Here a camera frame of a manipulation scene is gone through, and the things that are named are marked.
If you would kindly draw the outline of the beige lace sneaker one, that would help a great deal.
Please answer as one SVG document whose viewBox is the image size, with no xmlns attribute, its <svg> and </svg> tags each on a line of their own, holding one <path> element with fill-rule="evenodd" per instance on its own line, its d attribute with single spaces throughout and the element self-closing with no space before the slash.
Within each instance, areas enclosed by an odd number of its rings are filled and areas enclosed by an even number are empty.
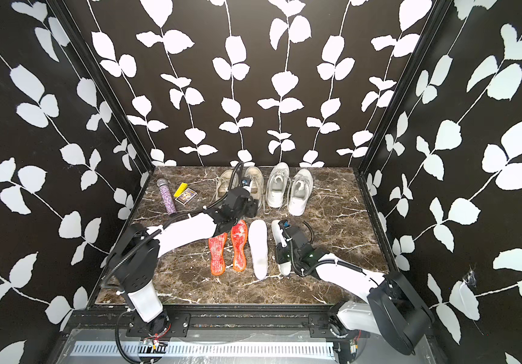
<svg viewBox="0 0 522 364">
<path fill-rule="evenodd" d="M 263 204 L 264 178 L 259 168 L 252 166 L 245 171 L 245 177 L 250 179 L 250 195 L 257 201 L 257 206 Z"/>
<path fill-rule="evenodd" d="M 224 171 L 219 177 L 216 178 L 215 197 L 214 200 L 219 200 L 227 194 L 229 190 L 232 190 L 237 183 L 232 178 L 233 170 Z"/>
</svg>

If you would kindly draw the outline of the white insole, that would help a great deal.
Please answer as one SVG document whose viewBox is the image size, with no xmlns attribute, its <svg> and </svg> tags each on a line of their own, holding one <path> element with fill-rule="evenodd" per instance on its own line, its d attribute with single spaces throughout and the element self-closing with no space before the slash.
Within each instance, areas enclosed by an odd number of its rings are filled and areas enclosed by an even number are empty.
<svg viewBox="0 0 522 364">
<path fill-rule="evenodd" d="M 263 280 L 268 274 L 268 231 L 265 222 L 253 221 L 248 238 L 254 274 L 258 280 Z"/>
<path fill-rule="evenodd" d="M 276 244 L 274 259 L 278 264 L 280 274 L 283 276 L 289 276 L 289 274 L 291 274 L 290 250 L 283 236 L 279 222 L 279 220 L 271 222 L 271 231 Z"/>
</svg>

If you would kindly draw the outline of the white sneaker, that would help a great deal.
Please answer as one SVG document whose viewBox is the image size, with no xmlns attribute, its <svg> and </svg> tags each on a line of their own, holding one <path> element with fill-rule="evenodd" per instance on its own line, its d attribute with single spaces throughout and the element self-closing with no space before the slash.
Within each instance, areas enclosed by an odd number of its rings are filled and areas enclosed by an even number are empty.
<svg viewBox="0 0 522 364">
<path fill-rule="evenodd" d="M 292 216 L 301 216 L 305 212 L 313 190 L 313 178 L 308 169 L 302 168 L 291 182 L 288 212 Z"/>
<path fill-rule="evenodd" d="M 280 162 L 272 170 L 268 178 L 266 201 L 269 207 L 279 209 L 285 201 L 285 194 L 290 176 L 287 163 Z"/>
</svg>

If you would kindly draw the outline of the red orange insole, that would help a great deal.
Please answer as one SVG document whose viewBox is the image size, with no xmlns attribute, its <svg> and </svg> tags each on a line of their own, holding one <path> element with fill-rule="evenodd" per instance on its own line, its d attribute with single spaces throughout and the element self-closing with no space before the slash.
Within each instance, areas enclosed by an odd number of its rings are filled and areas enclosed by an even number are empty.
<svg viewBox="0 0 522 364">
<path fill-rule="evenodd" d="M 210 270 L 213 276 L 220 276 L 225 272 L 226 264 L 224 261 L 224 247 L 226 242 L 227 233 L 208 239 L 209 252 L 211 256 Z"/>
</svg>

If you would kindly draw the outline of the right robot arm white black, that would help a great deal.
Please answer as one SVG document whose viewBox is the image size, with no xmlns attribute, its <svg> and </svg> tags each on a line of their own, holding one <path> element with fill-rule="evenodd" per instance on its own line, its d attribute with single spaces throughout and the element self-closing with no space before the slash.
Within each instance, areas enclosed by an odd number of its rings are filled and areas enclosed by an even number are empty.
<svg viewBox="0 0 522 364">
<path fill-rule="evenodd" d="M 280 268 L 305 278 L 325 281 L 362 300 L 342 301 L 319 324 L 335 338 L 353 347 L 359 336 L 380 335 L 398 353 L 414 355 L 417 344 L 435 321 L 429 307 L 398 271 L 382 274 L 346 262 L 329 251 L 315 248 L 315 237 L 287 220 L 274 220 L 275 260 Z"/>
</svg>

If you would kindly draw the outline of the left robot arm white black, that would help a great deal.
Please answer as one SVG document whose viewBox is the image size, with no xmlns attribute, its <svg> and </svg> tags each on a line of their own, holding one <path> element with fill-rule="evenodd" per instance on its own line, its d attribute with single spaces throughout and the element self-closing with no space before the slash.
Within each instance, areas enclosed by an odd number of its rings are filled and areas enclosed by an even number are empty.
<svg viewBox="0 0 522 364">
<path fill-rule="evenodd" d="M 251 179 L 244 164 L 234 167 L 230 184 L 236 184 L 211 206 L 173 215 L 160 227 L 130 225 L 108 256 L 101 288 L 121 292 L 135 316 L 147 325 L 162 321 L 165 309 L 154 288 L 159 260 L 177 248 L 228 233 L 245 217 L 253 218 L 259 200 L 251 194 Z"/>
</svg>

